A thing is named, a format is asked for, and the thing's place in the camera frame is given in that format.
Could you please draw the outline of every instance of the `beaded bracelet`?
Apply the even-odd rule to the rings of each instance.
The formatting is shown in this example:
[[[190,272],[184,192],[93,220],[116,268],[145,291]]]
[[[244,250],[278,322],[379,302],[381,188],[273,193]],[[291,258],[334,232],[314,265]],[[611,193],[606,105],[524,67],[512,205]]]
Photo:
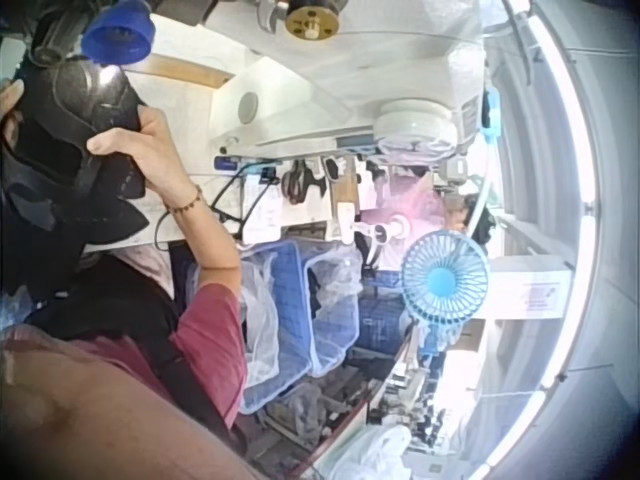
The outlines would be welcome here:
[[[185,205],[184,207],[173,208],[173,207],[168,206],[165,203],[164,207],[167,209],[168,212],[171,212],[174,215],[178,215],[178,214],[186,212],[187,210],[192,209],[193,207],[195,207],[196,203],[198,203],[200,200],[202,200],[202,189],[200,188],[200,185],[196,185],[196,190],[197,190],[196,198],[194,198],[193,201],[191,203],[189,203],[188,205]]]

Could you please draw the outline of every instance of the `blue fan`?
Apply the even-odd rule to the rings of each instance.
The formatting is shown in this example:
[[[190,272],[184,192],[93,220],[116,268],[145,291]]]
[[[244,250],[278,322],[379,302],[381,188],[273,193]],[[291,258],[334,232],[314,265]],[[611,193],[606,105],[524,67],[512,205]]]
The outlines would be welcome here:
[[[482,306],[489,264],[466,235],[440,230],[416,241],[402,264],[402,288],[409,313],[442,326],[462,325]]]

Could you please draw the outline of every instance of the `red shirt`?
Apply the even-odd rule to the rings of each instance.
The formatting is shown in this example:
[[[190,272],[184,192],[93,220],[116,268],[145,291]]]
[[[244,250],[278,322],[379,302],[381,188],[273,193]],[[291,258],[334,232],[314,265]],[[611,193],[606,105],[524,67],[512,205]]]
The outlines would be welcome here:
[[[238,299],[227,287],[206,285],[195,295],[180,318],[178,330],[171,336],[229,428],[238,415],[247,379],[239,315]],[[120,340],[98,337],[91,342],[72,343],[123,369],[173,403],[129,337]]]

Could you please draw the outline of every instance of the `white box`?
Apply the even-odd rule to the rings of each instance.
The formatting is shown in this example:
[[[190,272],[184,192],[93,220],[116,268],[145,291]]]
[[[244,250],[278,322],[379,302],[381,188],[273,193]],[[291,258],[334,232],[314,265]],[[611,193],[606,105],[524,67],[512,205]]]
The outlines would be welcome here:
[[[554,255],[489,261],[489,291],[473,318],[527,320],[564,317],[573,272]]]

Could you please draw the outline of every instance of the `hair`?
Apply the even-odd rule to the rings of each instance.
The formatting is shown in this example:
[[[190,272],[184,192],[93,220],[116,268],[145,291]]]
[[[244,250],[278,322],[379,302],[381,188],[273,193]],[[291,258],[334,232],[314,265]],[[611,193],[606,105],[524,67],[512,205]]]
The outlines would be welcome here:
[[[469,226],[469,222],[471,221],[471,216],[473,215],[473,211],[476,208],[476,203],[478,202],[478,194],[470,194],[464,197],[464,206],[468,209],[467,218],[464,220],[465,226]],[[478,221],[478,225],[471,235],[471,238],[481,247],[484,247],[489,240],[491,240],[491,230],[496,226],[496,219],[493,218],[493,215],[489,213],[487,207],[482,209],[482,214],[480,215],[480,220]]]

